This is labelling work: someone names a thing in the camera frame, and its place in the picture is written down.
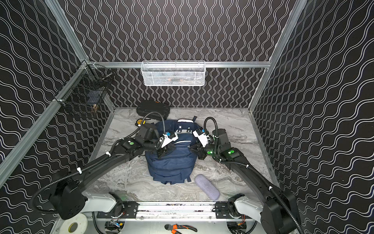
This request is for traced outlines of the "navy blue backpack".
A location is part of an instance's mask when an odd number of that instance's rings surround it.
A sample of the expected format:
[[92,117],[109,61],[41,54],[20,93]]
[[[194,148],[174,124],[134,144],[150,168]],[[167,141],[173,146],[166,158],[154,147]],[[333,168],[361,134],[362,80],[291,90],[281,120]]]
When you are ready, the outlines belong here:
[[145,157],[148,170],[154,181],[162,184],[191,182],[190,175],[193,172],[198,155],[190,151],[190,147],[198,142],[193,132],[200,128],[196,122],[197,116],[192,119],[165,120],[156,124],[160,134],[164,131],[176,133],[178,139],[169,143],[172,149],[161,154],[146,152]]

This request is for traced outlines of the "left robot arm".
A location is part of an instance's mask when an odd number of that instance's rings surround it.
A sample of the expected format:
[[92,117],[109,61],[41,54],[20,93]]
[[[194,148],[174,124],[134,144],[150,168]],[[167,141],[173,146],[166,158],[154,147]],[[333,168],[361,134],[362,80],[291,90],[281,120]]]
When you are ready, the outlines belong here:
[[135,131],[115,141],[104,155],[41,187],[33,194],[30,206],[41,214],[58,214],[64,220],[85,212],[117,213],[122,200],[115,194],[98,198],[84,195],[83,192],[98,178],[145,151],[156,152],[161,156],[174,150],[172,143],[177,139],[178,133],[167,131],[164,120],[161,132],[154,124],[141,120]]

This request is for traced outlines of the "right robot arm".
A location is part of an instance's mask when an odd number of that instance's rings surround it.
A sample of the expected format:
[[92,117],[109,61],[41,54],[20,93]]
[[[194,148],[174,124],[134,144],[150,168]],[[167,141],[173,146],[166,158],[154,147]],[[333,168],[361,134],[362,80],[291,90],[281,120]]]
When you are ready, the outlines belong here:
[[198,143],[191,147],[203,158],[212,157],[236,173],[259,199],[257,202],[241,196],[232,201],[233,210],[259,222],[268,234],[304,233],[296,197],[282,190],[263,176],[247,160],[243,152],[232,147],[225,129],[219,128],[213,117],[207,117],[203,126],[193,132]]

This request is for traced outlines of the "black zippered case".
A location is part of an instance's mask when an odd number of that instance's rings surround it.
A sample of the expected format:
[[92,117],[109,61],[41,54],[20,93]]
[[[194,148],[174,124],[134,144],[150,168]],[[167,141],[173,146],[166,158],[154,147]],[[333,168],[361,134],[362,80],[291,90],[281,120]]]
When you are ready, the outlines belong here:
[[137,106],[136,112],[141,117],[145,117],[147,114],[153,112],[153,114],[148,115],[148,118],[161,121],[161,116],[164,120],[168,118],[170,114],[170,107],[166,104],[155,102],[152,100],[144,100]]

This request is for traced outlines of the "purple glasses case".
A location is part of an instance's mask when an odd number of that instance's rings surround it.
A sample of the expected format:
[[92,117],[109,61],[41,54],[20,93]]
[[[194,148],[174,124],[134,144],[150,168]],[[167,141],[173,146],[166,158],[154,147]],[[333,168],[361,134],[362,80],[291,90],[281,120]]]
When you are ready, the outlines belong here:
[[219,190],[204,175],[197,175],[194,181],[211,200],[218,200],[220,197]]

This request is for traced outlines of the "yellow black tape measure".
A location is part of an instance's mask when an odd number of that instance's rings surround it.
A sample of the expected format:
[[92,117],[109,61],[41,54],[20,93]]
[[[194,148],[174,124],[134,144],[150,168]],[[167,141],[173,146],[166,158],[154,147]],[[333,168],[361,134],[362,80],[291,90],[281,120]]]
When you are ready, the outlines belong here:
[[135,126],[136,127],[139,127],[139,126],[141,126],[142,124],[144,124],[145,123],[145,121],[143,121],[142,119],[138,119],[137,121],[136,121],[136,123],[135,123]]

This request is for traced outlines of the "white tape roll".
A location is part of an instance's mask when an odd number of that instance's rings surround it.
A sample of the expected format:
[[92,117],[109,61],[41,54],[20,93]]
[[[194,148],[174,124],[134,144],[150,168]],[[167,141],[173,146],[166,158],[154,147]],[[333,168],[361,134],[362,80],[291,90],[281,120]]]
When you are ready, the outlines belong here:
[[88,227],[88,218],[84,214],[65,220],[60,229],[59,234],[84,234]]

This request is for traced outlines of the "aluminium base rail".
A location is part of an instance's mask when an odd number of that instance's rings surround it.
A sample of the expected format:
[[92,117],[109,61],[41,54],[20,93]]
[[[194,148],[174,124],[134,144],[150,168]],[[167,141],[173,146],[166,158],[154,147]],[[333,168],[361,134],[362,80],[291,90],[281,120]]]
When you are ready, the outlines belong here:
[[97,218],[145,220],[235,220],[243,216],[260,223],[288,220],[289,215],[276,201],[261,205],[247,197],[226,202],[135,202],[93,198],[82,203],[59,202],[54,209],[64,220],[79,213],[94,212]]

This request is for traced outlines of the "orange handled pliers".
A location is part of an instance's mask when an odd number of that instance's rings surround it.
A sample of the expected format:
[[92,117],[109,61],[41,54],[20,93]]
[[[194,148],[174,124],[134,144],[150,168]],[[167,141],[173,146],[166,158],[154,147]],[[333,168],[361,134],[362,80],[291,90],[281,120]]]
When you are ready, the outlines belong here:
[[182,230],[182,229],[198,232],[197,228],[195,228],[193,226],[190,226],[190,225],[179,225],[179,224],[170,225],[170,224],[166,224],[164,226],[164,228],[168,231],[171,231],[172,234],[181,234],[181,232],[179,232],[179,230]]

